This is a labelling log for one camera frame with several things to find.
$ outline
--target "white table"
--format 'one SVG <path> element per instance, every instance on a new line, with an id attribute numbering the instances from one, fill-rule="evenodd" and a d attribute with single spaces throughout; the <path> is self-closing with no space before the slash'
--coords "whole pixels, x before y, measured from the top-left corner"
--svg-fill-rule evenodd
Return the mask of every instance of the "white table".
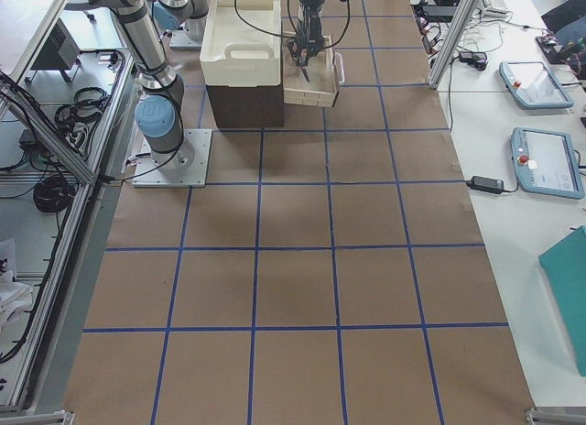
<path id="1" fill-rule="evenodd" d="M 531 0 L 505 1 L 515 12 L 512 22 L 545 27 Z M 571 109 L 522 110 L 506 90 L 498 66 L 505 60 L 545 61 L 535 41 L 539 31 L 504 24 L 481 27 L 478 50 L 500 43 L 499 26 L 505 28 L 503 46 L 488 54 L 486 71 L 459 62 L 453 65 L 452 137 L 466 179 L 473 175 L 498 178 L 511 190 L 515 171 L 509 138 L 516 126 L 568 132 L 575 148 L 586 157 L 586 129 L 580 122 L 586 116 L 586 94 L 580 87 L 569 87 L 575 103 Z M 554 72 L 561 82 L 575 82 L 565 65 L 554 67 Z M 439 86 L 446 117 L 449 73 L 447 70 Z M 586 378 L 574 364 L 570 340 L 538 263 L 538 256 L 571 227 L 586 223 L 586 200 L 524 191 L 501 196 L 471 191 L 471 197 L 534 402 L 538 407 L 586 406 Z"/>
<path id="2" fill-rule="evenodd" d="M 530 27 L 543 27 L 545 24 L 541 16 L 531 3 L 531 0 L 505 0 L 513 13 L 510 22 Z M 451 90 L 453 92 L 506 92 L 505 84 L 498 74 L 499 64 L 503 61 L 535 61 L 545 60 L 541 49 L 535 41 L 536 36 L 541 32 L 537 29 L 522 29 L 505 23 L 498 23 L 496 19 L 490 25 L 481 25 L 473 28 L 464 35 L 468 39 L 461 42 L 467 49 L 488 51 L 503 46 L 495 51 L 488 52 L 488 67 L 485 71 L 479 72 L 476 69 L 456 61 L 452 67 Z M 561 82 L 575 82 L 573 74 L 565 65 L 551 67 Z M 439 91 L 448 90 L 450 69 L 447 69 L 441 82 Z"/>

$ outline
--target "power adapter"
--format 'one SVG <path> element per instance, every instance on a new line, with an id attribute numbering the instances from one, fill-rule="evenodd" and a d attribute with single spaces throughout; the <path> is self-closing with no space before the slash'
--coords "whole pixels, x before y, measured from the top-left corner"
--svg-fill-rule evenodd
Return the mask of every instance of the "power adapter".
<path id="1" fill-rule="evenodd" d="M 472 176 L 470 180 L 466 181 L 466 185 L 471 190 L 485 191 L 492 194 L 501 194 L 506 191 L 505 183 L 502 180 L 483 178 L 482 176 Z"/>
<path id="2" fill-rule="evenodd" d="M 29 129 L 22 131 L 22 135 L 18 139 L 18 146 L 23 150 L 27 151 L 34 148 L 37 145 L 37 139 Z"/>

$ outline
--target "blue tape grid line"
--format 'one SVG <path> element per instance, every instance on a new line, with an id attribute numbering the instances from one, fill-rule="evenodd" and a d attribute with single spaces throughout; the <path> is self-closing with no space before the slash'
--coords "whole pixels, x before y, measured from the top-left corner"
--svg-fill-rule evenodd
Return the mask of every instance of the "blue tape grid line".
<path id="1" fill-rule="evenodd" d="M 396 244 L 396 245 L 338 245 L 335 249 L 398 249 L 398 248 L 476 248 L 484 244 Z M 152 251 L 325 251 L 330 246 L 128 246 L 106 248 L 107 253 L 152 252 Z"/>
<path id="2" fill-rule="evenodd" d="M 163 350 L 161 352 L 161 360 L 158 368 L 157 388 L 155 390 L 155 399 L 153 400 L 153 409 L 150 417 L 150 425 L 155 425 L 157 421 L 158 400 L 160 398 L 161 385 L 163 382 L 163 374 L 165 372 L 165 362 L 167 360 L 168 338 L 170 334 L 171 323 L 173 321 L 173 310 L 175 308 L 175 297 L 177 295 L 177 287 L 179 284 L 179 272 L 181 269 L 181 258 L 183 256 L 182 247 L 185 244 L 185 233 L 187 232 L 187 223 L 190 214 L 191 197 L 193 195 L 193 187 L 190 187 L 187 203 L 185 205 L 185 213 L 183 215 L 183 225 L 181 227 L 181 238 L 179 239 L 179 252 L 177 255 L 177 265 L 175 266 L 175 277 L 173 278 L 173 288 L 171 290 L 171 299 L 168 305 L 167 328 L 165 330 L 165 339 L 163 340 Z"/>
<path id="3" fill-rule="evenodd" d="M 366 15 L 366 6 L 364 4 L 364 0 L 362 0 L 362 2 L 363 2 L 363 11 L 364 11 L 364 14 Z M 372 47 L 373 46 L 373 39 L 372 39 L 372 35 L 371 35 L 371 29 L 370 29 L 368 17 L 365 16 L 364 20 L 366 23 L 366 32 L 368 34 L 368 40 L 370 42 L 370 46 Z M 374 54 L 373 49 L 371 49 L 371 53 L 372 53 L 372 57 L 373 57 L 374 74 L 376 77 L 376 82 L 380 83 L 379 74 L 378 74 L 378 67 L 377 67 L 377 63 L 376 63 L 376 56 Z M 383 96 L 383 90 L 380 86 L 378 88 L 378 94 L 379 94 L 381 109 L 383 110 L 383 118 L 385 121 L 385 128 L 388 129 L 388 118 L 387 118 L 386 109 L 385 109 L 385 99 Z M 398 170 L 397 170 L 397 166 L 396 166 L 395 152 L 393 150 L 393 143 L 391 140 L 391 136 L 388 133 L 386 134 L 386 137 L 387 137 L 388 147 L 389 147 L 389 151 L 390 151 L 390 155 L 391 155 L 391 163 L 393 166 L 394 175 L 395 175 L 396 180 L 398 180 Z M 438 380 L 436 378 L 435 367 L 433 364 L 431 345 L 429 343 L 428 329 L 426 327 L 425 312 L 423 310 L 423 301 L 421 298 L 421 292 L 420 292 L 419 284 L 418 284 L 418 272 L 417 272 L 417 269 L 415 266 L 415 258 L 413 257 L 413 249 L 411 247 L 411 237 L 409 235 L 409 229 L 408 229 L 408 225 L 407 225 L 407 213 L 405 210 L 405 203 L 403 201 L 403 194 L 401 191 L 401 185 L 399 183 L 397 183 L 397 185 L 396 185 L 396 190 L 397 190 L 398 199 L 399 199 L 399 207 L 401 210 L 401 218 L 403 220 L 403 227 L 405 229 L 405 237 L 407 240 L 407 253 L 409 256 L 409 263 L 411 265 L 411 272 L 413 274 L 413 284 L 415 286 L 416 297 L 417 297 L 417 302 L 418 302 L 419 317 L 421 319 L 421 325 L 422 325 L 421 331 L 423 332 L 423 339 L 425 342 L 426 354 L 428 357 L 429 375 L 431 377 L 431 385 L 433 386 L 433 393 L 434 393 L 434 397 L 436 400 L 436 408 L 438 410 L 439 423 L 440 423 L 440 425 L 445 425 L 445 419 L 443 417 L 443 408 L 441 406 L 440 390 L 438 388 Z"/>
<path id="4" fill-rule="evenodd" d="M 250 335 L 250 367 L 248 369 L 248 411 L 246 414 L 247 425 L 253 423 L 253 402 L 255 391 L 255 348 L 256 348 L 256 302 L 258 291 L 258 257 L 260 255 L 260 211 L 263 199 L 263 158 L 265 154 L 265 133 L 260 135 L 260 151 L 258 161 L 258 191 L 256 194 L 256 228 L 255 228 L 255 269 L 253 282 L 253 304 Z"/>
<path id="5" fill-rule="evenodd" d="M 344 425 L 348 425 L 348 404 L 346 402 L 346 382 L 344 377 L 344 354 L 343 354 L 343 339 L 340 326 L 340 291 L 338 289 L 338 268 L 336 261 L 336 236 L 334 233 L 333 221 L 333 200 L 331 194 L 331 176 L 330 176 L 330 152 L 328 147 L 328 127 L 326 126 L 326 112 L 321 109 L 321 117 L 323 121 L 323 144 L 325 150 L 326 161 L 326 181 L 328 186 L 328 214 L 330 220 L 330 250 L 331 250 L 331 270 L 333 275 L 333 296 L 334 307 L 336 310 L 336 342 L 338 346 L 338 367 L 340 372 L 340 399 L 342 401 L 342 420 Z"/>
<path id="6" fill-rule="evenodd" d="M 402 329 L 476 329 L 509 327 L 508 322 L 444 322 L 430 324 L 355 324 L 340 326 L 256 326 L 256 332 L 304 332 L 304 331 L 396 331 Z M 90 327 L 84 333 L 126 332 L 251 332 L 248 326 L 185 326 L 185 327 Z"/>

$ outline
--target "keyboard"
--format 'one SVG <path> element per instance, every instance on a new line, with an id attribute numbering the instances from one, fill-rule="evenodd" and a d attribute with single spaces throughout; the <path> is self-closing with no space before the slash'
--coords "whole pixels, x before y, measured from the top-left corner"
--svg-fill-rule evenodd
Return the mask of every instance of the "keyboard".
<path id="1" fill-rule="evenodd" d="M 505 0 L 483 0 L 483 15 L 491 17 L 505 17 L 509 14 L 509 8 Z"/>

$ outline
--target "grid square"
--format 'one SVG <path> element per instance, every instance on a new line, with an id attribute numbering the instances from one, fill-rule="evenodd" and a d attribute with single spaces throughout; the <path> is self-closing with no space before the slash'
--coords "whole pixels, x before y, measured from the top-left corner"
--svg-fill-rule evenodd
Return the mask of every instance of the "grid square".
<path id="1" fill-rule="evenodd" d="M 506 321 L 483 247 L 414 249 L 427 322 Z"/>
<path id="2" fill-rule="evenodd" d="M 135 189 L 123 185 L 108 246 L 179 246 L 187 195 L 188 189 Z"/>
<path id="3" fill-rule="evenodd" d="M 368 30 L 375 48 L 417 48 L 423 44 L 413 17 L 368 17 Z"/>
<path id="4" fill-rule="evenodd" d="M 393 132 L 400 180 L 462 180 L 460 161 L 448 131 Z"/>
<path id="5" fill-rule="evenodd" d="M 412 244 L 483 241 L 464 183 L 402 185 Z"/>
<path id="6" fill-rule="evenodd" d="M 331 251 L 262 251 L 257 295 L 259 326 L 334 325 Z"/>
<path id="7" fill-rule="evenodd" d="M 337 246 L 406 242 L 395 185 L 336 185 L 331 192 Z"/>
<path id="8" fill-rule="evenodd" d="M 286 130 L 323 130 L 323 108 L 301 106 L 299 104 L 285 104 Z"/>
<path id="9" fill-rule="evenodd" d="M 395 179 L 386 134 L 328 132 L 330 180 L 373 182 Z"/>
<path id="10" fill-rule="evenodd" d="M 412 16 L 409 0 L 364 0 L 368 16 Z"/>
<path id="11" fill-rule="evenodd" d="M 250 326 L 254 270 L 252 251 L 184 252 L 173 325 Z"/>
<path id="12" fill-rule="evenodd" d="M 258 332 L 253 423 L 342 425 L 335 332 Z"/>
<path id="13" fill-rule="evenodd" d="M 104 253 L 85 326 L 166 326 L 177 255 L 163 251 Z"/>
<path id="14" fill-rule="evenodd" d="M 427 86 L 383 88 L 389 129 L 448 128 L 440 97 Z"/>
<path id="15" fill-rule="evenodd" d="M 249 361 L 248 332 L 172 333 L 157 424 L 246 423 Z"/>
<path id="16" fill-rule="evenodd" d="M 328 129 L 385 129 L 377 88 L 342 87 L 336 105 L 326 110 Z"/>
<path id="17" fill-rule="evenodd" d="M 261 246 L 331 246 L 325 186 L 264 186 Z"/>
<path id="18" fill-rule="evenodd" d="M 334 41 L 340 38 L 345 25 L 345 17 L 324 17 L 321 20 L 323 34 L 330 34 Z M 366 30 L 366 21 L 361 17 L 356 17 L 350 22 L 348 31 L 338 48 L 368 47 L 370 47 L 370 43 L 368 41 L 368 31 Z"/>
<path id="19" fill-rule="evenodd" d="M 418 49 L 376 49 L 376 69 L 381 84 L 424 83 L 429 65 Z"/>
<path id="20" fill-rule="evenodd" d="M 325 182 L 322 132 L 265 134 L 263 182 Z"/>
<path id="21" fill-rule="evenodd" d="M 346 72 L 345 84 L 376 84 L 373 54 L 369 49 L 343 49 L 342 54 Z"/>
<path id="22" fill-rule="evenodd" d="M 149 423 L 164 333 L 85 333 L 63 401 L 85 425 Z"/>
<path id="23" fill-rule="evenodd" d="M 429 341 L 447 424 L 523 423 L 533 402 L 508 328 L 432 329 Z"/>
<path id="24" fill-rule="evenodd" d="M 208 182 L 257 182 L 259 132 L 213 132 Z"/>
<path id="25" fill-rule="evenodd" d="M 345 331 L 342 337 L 350 423 L 440 422 L 421 330 Z"/>
<path id="26" fill-rule="evenodd" d="M 195 190 L 185 246 L 255 246 L 256 186 L 216 186 Z"/>
<path id="27" fill-rule="evenodd" d="M 421 322 L 406 249 L 338 249 L 336 264 L 342 324 Z"/>

